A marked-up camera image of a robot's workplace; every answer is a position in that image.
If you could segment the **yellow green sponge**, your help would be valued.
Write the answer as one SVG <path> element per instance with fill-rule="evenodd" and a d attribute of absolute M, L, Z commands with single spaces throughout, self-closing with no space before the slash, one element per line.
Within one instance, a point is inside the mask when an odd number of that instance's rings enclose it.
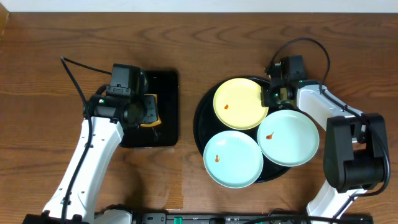
<path fill-rule="evenodd" d="M 145 94 L 143 99 L 144 112 L 140 127 L 151 128 L 161 123 L 156 94 Z"/>

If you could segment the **yellow plate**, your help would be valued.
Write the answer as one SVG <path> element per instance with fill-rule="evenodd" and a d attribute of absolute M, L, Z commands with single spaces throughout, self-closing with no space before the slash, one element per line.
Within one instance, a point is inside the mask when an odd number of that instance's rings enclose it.
<path fill-rule="evenodd" d="M 248 78 L 222 83 L 215 91 L 213 109 L 223 124 L 237 130 L 255 128 L 269 112 L 262 106 L 261 86 Z"/>

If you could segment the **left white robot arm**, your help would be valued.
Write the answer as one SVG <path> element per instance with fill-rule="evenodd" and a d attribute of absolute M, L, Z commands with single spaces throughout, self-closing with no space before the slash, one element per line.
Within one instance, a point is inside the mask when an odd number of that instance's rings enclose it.
<path fill-rule="evenodd" d="M 156 123 L 157 96 L 145 94 L 131 103 L 120 96 L 93 95 L 87 102 L 89 118 L 83 120 L 78 144 L 67 171 L 40 215 L 28 214 L 27 223 L 132 223 L 134 212 L 124 205 L 112 205 L 95 213 L 101 184 L 109 162 L 127 136 L 130 108 L 144 107 L 138 125 Z"/>

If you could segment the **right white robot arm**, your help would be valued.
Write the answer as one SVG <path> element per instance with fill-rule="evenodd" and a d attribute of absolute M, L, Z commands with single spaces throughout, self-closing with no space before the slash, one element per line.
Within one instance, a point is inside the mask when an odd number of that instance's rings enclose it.
<path fill-rule="evenodd" d="M 290 104 L 325 131 L 323 170 L 326 181 L 307 205 L 307 215 L 335 221 L 360 197 L 386 190 L 391 178 L 384 118 L 364 114 L 332 95 L 321 81 L 306 74 L 271 75 L 262 90 L 264 106 Z"/>

